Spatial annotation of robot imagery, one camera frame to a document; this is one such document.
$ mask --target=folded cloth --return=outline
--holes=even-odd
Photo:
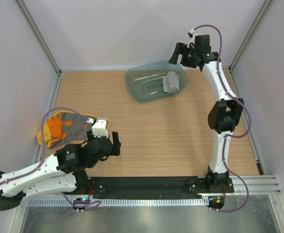
[[[171,71],[162,78],[163,92],[172,92],[180,89],[179,76]]]
[[[88,118],[97,120],[92,114],[83,114]],[[63,146],[71,140],[87,139],[87,131],[92,129],[92,124],[80,115],[68,111],[61,111],[49,118],[44,124],[44,143],[49,148]],[[42,145],[41,130],[36,135],[37,141]]]

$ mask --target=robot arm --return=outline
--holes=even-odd
[[[223,85],[219,80],[217,70],[218,53],[211,52],[210,36],[198,35],[193,29],[188,33],[190,41],[188,44],[177,43],[169,63],[176,64],[178,56],[182,55],[181,64],[186,67],[199,67],[207,77],[216,103],[208,115],[208,124],[213,130],[213,152],[212,159],[208,166],[206,181],[210,190],[221,190],[228,184],[229,172],[222,161],[222,150],[226,134],[233,134],[235,126],[238,125],[243,108],[234,101],[228,94],[235,97],[229,87],[219,62],[219,72],[223,77]],[[228,149],[230,139],[227,139],[225,146],[225,161],[228,160]]]
[[[107,120],[98,118],[92,130],[87,132],[88,140],[81,144],[67,144],[46,158],[31,175],[0,185],[0,211],[15,208],[23,198],[32,198],[56,192],[82,193],[89,187],[85,168],[93,168],[98,161],[111,155],[120,155],[121,143],[118,132],[112,132],[110,141]],[[0,183],[28,173],[39,163],[21,170],[4,173],[0,171]]]

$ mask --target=white wall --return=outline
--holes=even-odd
[[[0,170],[33,161],[41,117],[56,81],[53,70],[13,0],[0,1]],[[7,233],[14,210],[0,212]]]
[[[169,60],[187,32],[214,24],[229,66],[263,0],[25,0],[61,69],[120,69]],[[209,33],[214,51],[218,35]]]
[[[246,48],[234,77],[253,117],[265,172],[284,194],[284,1],[274,1]]]

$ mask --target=wooden tabletop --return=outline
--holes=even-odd
[[[213,144],[207,115],[215,100],[199,70],[185,73],[189,80],[185,90],[145,103],[128,93],[125,71],[64,74],[56,106],[112,119],[109,132],[119,132],[122,143],[121,155],[87,169],[89,176],[205,175]],[[234,134],[244,132],[241,119]],[[56,149],[47,150],[47,154]],[[232,139],[228,166],[240,175],[259,174],[248,137]]]

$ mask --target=plastic tray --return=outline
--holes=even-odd
[[[179,76],[180,89],[174,92],[163,92],[162,78],[170,71]],[[128,70],[125,74],[125,83],[130,95],[139,102],[158,100],[175,95],[184,90],[188,79],[182,67],[169,64],[168,61],[151,63]]]

